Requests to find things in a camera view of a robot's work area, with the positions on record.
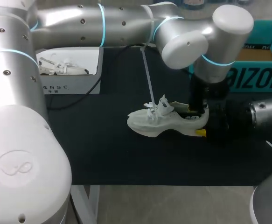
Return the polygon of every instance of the screw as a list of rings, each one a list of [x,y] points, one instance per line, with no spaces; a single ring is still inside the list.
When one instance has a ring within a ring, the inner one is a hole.
[[[5,71],[3,72],[3,74],[6,75],[6,76],[8,76],[8,75],[11,74],[11,71],[10,71],[10,70],[5,70]]]
[[[29,40],[29,38],[24,34],[23,35],[23,38],[25,39],[25,40]]]

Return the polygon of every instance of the yellow tag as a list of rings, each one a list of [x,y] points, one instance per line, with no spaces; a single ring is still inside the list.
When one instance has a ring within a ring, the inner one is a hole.
[[[206,130],[205,129],[196,130],[196,134],[198,134],[202,137],[206,137]]]

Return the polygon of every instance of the gray floor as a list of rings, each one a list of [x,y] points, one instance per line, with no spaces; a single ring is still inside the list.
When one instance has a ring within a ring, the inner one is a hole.
[[[98,224],[251,224],[252,186],[102,185]],[[72,207],[67,224],[76,224]]]

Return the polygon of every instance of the white robotic arm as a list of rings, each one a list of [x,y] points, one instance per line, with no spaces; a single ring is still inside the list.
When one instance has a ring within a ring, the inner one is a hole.
[[[35,51],[153,42],[165,64],[221,82],[253,28],[244,9],[219,7],[187,21],[170,2],[140,7],[74,5],[37,11],[0,0],[0,224],[64,223],[69,161],[48,126]]]

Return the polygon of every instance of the black mat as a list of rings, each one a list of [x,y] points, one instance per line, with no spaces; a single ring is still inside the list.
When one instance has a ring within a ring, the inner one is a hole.
[[[127,115],[149,102],[139,49],[128,50],[111,68],[118,49],[106,49],[101,94],[49,114],[53,132],[72,167],[73,184],[257,185],[272,173],[272,150],[264,140],[209,143],[174,131],[148,138],[134,133]],[[147,53],[155,98],[187,102],[189,78]],[[55,96],[62,106],[81,96]],[[230,94],[229,98],[272,94]]]

